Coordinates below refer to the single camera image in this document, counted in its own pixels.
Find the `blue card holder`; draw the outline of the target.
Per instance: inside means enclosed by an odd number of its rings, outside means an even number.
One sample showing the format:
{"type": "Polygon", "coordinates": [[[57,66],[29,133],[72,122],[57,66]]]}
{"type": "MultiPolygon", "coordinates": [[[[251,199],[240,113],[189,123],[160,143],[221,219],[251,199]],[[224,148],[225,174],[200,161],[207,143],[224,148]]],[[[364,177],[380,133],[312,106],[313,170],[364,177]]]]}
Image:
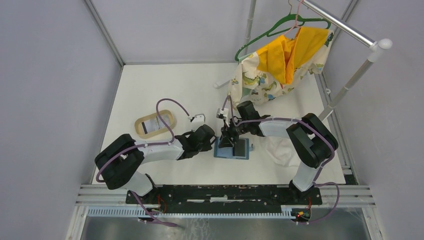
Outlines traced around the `blue card holder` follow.
{"type": "MultiPolygon", "coordinates": [[[[250,140],[249,140],[248,159],[250,158],[250,153],[253,152],[254,150],[255,150],[255,146],[253,143],[250,143],[250,140]]],[[[213,157],[219,158],[219,159],[248,160],[248,159],[235,159],[233,157],[233,147],[219,148],[219,140],[217,140],[214,143],[213,157]]]]}

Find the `beige oval tray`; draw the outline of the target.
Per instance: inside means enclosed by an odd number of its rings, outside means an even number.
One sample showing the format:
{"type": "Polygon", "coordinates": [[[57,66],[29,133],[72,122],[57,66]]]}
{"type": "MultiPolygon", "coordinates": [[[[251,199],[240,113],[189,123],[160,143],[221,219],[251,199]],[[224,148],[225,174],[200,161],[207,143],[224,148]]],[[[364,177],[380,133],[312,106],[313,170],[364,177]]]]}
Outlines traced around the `beige oval tray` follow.
{"type": "Polygon", "coordinates": [[[159,117],[162,117],[171,130],[176,126],[176,119],[172,112],[169,110],[160,110],[159,114],[152,113],[138,118],[134,122],[134,128],[137,135],[142,139],[149,139],[168,132],[168,128],[159,117]]]}

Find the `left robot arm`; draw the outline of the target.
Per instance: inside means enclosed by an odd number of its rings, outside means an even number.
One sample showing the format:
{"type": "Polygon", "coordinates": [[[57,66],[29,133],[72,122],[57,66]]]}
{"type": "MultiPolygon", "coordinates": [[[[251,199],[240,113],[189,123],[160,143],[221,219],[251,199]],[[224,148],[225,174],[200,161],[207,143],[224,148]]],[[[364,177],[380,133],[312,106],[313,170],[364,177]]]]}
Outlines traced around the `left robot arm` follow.
{"type": "Polygon", "coordinates": [[[136,142],[130,134],[125,133],[95,157],[94,163],[98,169],[96,180],[105,183],[110,190],[134,192],[145,204],[151,204],[157,198],[157,190],[148,174],[138,172],[142,164],[190,159],[212,150],[216,140],[215,131],[206,124],[194,131],[176,135],[173,142],[136,142]]]}

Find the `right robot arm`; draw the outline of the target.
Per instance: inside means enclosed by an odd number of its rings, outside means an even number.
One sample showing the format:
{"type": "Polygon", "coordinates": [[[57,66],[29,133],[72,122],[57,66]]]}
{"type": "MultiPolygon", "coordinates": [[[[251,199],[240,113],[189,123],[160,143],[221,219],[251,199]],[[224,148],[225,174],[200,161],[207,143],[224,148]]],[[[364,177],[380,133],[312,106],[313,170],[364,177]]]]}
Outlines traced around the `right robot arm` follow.
{"type": "Polygon", "coordinates": [[[223,120],[218,147],[235,147],[243,134],[288,138],[300,158],[297,172],[289,183],[288,196],[293,203],[302,204],[309,198],[309,190],[314,187],[322,167],[335,156],[339,147],[335,137],[313,113],[300,119],[260,115],[249,100],[236,108],[238,117],[224,106],[217,110],[216,117],[223,120]]]}

